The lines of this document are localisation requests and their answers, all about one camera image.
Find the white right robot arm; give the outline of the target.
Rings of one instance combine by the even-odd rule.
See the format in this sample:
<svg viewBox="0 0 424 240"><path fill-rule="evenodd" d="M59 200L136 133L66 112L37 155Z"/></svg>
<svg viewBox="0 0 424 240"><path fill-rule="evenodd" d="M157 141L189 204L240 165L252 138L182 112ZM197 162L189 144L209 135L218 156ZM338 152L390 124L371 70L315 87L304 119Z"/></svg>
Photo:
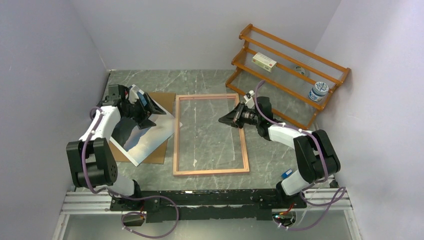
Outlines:
<svg viewBox="0 0 424 240"><path fill-rule="evenodd" d="M255 126L265 140L294 149L297 169L287 171L288 176L276 185L278 191L274 196L278 206L288 207L296 194L340 171L339 158L324 130L307 131L276 120L268 97L260 96L253 102L253 107L238 103L218 121L239 129L245 124Z"/></svg>

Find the pink wooden photo frame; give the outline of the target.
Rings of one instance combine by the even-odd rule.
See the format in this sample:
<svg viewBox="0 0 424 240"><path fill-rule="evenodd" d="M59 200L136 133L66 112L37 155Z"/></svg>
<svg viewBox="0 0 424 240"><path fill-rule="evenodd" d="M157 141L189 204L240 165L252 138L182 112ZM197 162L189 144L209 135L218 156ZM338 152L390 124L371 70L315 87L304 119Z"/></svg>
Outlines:
<svg viewBox="0 0 424 240"><path fill-rule="evenodd" d="M175 177L250 172L244 130L218 121L239 102L236 93L176 96Z"/></svg>

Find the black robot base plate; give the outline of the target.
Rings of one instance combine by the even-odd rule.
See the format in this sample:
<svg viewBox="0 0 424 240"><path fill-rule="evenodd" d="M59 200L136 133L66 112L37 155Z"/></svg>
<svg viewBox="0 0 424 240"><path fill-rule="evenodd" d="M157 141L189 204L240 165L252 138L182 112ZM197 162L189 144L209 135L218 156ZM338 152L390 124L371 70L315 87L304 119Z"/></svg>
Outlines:
<svg viewBox="0 0 424 240"><path fill-rule="evenodd" d="M282 197L275 188L140 191L141 201L112 197L112 212L143 211L147 223L210 219L268 221L277 213L305 209L299 195Z"/></svg>

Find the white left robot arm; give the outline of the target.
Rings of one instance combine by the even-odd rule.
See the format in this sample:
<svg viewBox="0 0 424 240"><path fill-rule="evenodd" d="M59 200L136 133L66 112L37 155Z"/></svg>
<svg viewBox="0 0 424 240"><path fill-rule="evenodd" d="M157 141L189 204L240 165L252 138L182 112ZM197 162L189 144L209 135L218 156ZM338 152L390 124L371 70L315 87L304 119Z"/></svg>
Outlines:
<svg viewBox="0 0 424 240"><path fill-rule="evenodd" d="M114 128L123 118L132 120L143 130L156 126L150 120L152 115L166 113L147 92L135 85L109 85L107 96L89 112L92 122L88 130L66 145L73 184L93 194L106 191L123 198L130 210L139 209L143 203L140 186L135 180L119 175L109 142Z"/></svg>

